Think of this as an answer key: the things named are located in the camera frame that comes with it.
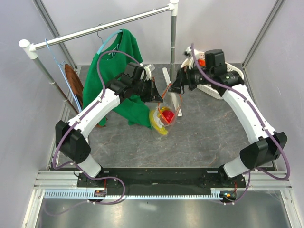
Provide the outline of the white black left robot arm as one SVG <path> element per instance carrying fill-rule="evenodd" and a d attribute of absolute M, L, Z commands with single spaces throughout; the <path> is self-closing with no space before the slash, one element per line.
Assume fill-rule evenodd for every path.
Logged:
<path fill-rule="evenodd" d="M 153 65 L 131 62 L 124 72 L 108 81 L 97 98 L 68 122 L 55 126 L 57 152 L 70 158 L 84 173 L 88 182 L 99 187 L 104 182 L 103 168 L 91 155 L 87 138 L 95 126 L 121 102 L 137 95 L 143 102 L 162 103 L 152 76 Z"/>

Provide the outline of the yellow banana bunch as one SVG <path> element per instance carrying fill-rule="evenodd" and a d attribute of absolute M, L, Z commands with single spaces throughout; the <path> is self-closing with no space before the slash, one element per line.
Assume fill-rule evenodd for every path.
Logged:
<path fill-rule="evenodd" d="M 149 120 L 152 128 L 160 135 L 167 135 L 169 132 L 165 126 L 169 125 L 169 121 L 166 118 L 164 112 L 170 111 L 168 107 L 162 107 L 153 109 L 149 113 Z"/>

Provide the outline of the clear zip top bag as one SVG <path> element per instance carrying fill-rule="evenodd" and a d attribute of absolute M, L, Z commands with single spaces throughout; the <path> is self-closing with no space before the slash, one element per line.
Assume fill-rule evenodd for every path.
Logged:
<path fill-rule="evenodd" d="M 182 96 L 170 92 L 171 83 L 161 95 L 162 103 L 150 110 L 149 120 L 153 133 L 159 137 L 166 136 L 174 126 L 176 119 L 181 110 Z"/>

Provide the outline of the red pomegranate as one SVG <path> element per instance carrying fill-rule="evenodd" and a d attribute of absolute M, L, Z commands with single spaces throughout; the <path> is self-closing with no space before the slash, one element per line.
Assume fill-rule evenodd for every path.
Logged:
<path fill-rule="evenodd" d="M 174 119 L 174 117 L 175 117 L 175 113 L 174 112 L 172 112 L 171 110 L 164 110 L 163 112 L 162 112 L 162 116 L 163 116 L 163 123 L 165 124 L 165 125 L 168 125 L 168 124 L 170 124 L 171 122 L 172 122 L 172 120 Z"/>

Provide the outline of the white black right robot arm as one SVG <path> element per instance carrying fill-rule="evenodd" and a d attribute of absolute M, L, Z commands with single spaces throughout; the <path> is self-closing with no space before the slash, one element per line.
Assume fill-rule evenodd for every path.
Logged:
<path fill-rule="evenodd" d="M 249 95 L 243 73 L 225 62 L 221 49 L 200 52 L 187 47 L 184 55 L 186 60 L 177 71 L 176 80 L 169 91 L 183 94 L 185 86 L 194 90 L 202 85 L 207 94 L 221 97 L 234 111 L 250 144 L 240 151 L 237 158 L 219 167 L 218 183 L 228 187 L 236 176 L 255 169 L 260 171 L 264 164 L 279 157 L 283 158 L 286 165 L 286 176 L 281 179 L 287 180 L 290 165 L 283 150 L 287 136 L 284 132 L 277 132 L 262 116 Z"/>

